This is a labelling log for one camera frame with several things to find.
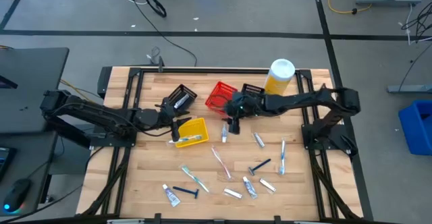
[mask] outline bottle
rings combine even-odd
[[[285,89],[290,83],[296,68],[287,59],[276,59],[270,67],[265,79],[264,89],[267,94],[284,95]]]

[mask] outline blue bin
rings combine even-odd
[[[432,155],[432,101],[415,100],[399,111],[406,143],[412,154]]]

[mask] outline wooden tabletop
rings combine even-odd
[[[113,67],[104,105],[121,108],[126,89],[129,67]],[[331,78],[327,69],[312,69],[315,90],[322,84],[331,88]],[[145,73],[140,96],[140,108],[156,108],[164,96],[168,96],[179,84],[189,87],[198,97],[189,108],[190,117],[204,117],[209,131],[208,142],[185,148],[168,147],[170,135],[154,138],[139,133],[136,146],[132,149],[121,217],[153,218],[161,213],[168,219],[242,219],[273,220],[280,215],[282,220],[317,221],[317,204],[308,152],[303,147],[300,126],[300,109],[290,110],[279,117],[253,117],[241,119],[240,135],[229,134],[226,143],[221,142],[223,122],[221,116],[209,110],[205,101],[218,81],[242,89],[243,83],[262,86],[266,75],[263,74],[195,74],[195,73]],[[297,94],[296,80],[290,82],[285,95]],[[320,116],[328,112],[319,107]],[[252,137],[258,132],[265,143],[259,148]],[[281,138],[286,146],[286,174],[278,175],[280,164]],[[225,173],[211,152],[214,145],[222,160],[231,171],[234,179],[228,181]],[[86,172],[77,213],[86,210],[103,189],[111,162],[112,148],[104,148],[94,156]],[[362,216],[360,200],[350,159],[342,151],[327,151],[333,185],[354,213]],[[272,159],[251,176],[248,167],[254,167],[265,159]],[[186,164],[210,189],[206,193],[181,169]],[[246,176],[258,192],[253,200],[242,178]],[[274,194],[259,183],[260,177],[273,184]],[[200,189],[197,199],[193,195],[173,190],[181,203],[171,207],[162,188],[179,186],[189,190]],[[243,194],[241,200],[226,196],[223,189],[229,188]],[[327,216],[330,216],[327,192],[323,198]],[[111,195],[110,210],[115,202],[114,191]]]

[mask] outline black plastic basket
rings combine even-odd
[[[243,84],[242,93],[249,94],[251,96],[262,95],[264,94],[264,88],[245,83]]]
[[[169,104],[174,106],[176,102],[182,99],[184,96],[189,95],[188,99],[178,107],[178,111],[185,111],[188,107],[195,101],[196,96],[198,96],[195,92],[192,92],[191,89],[185,87],[183,84],[180,84],[169,96]]]

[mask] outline gray floor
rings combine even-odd
[[[315,0],[160,0],[168,18],[157,17],[148,6],[146,15],[164,31],[322,33]],[[13,0],[0,0],[5,13]],[[428,3],[417,5],[413,17]],[[351,10],[354,0],[332,0],[333,6]],[[331,34],[404,35],[408,7],[373,7],[353,15],[333,13],[323,0]],[[7,30],[153,31],[134,5],[125,0],[21,0]],[[296,67],[330,68],[324,40],[305,38],[172,37],[193,51],[198,66],[268,67],[284,57]],[[192,58],[159,37],[139,36],[0,36],[0,44],[17,48],[69,47],[63,79],[95,91],[102,66],[147,63],[146,54],[161,48],[165,63],[191,66]],[[333,40],[344,86],[360,93],[362,112],[352,118],[373,216],[377,221],[428,223],[432,199],[432,158],[411,155],[405,143],[398,111],[422,95],[390,95],[427,44],[405,41]],[[414,66],[406,83],[430,82],[432,50]],[[86,157],[87,152],[66,142],[66,152]],[[56,171],[62,166],[55,165]],[[50,194],[62,196],[82,182],[83,173],[57,175]],[[34,218],[72,216],[76,192]]]

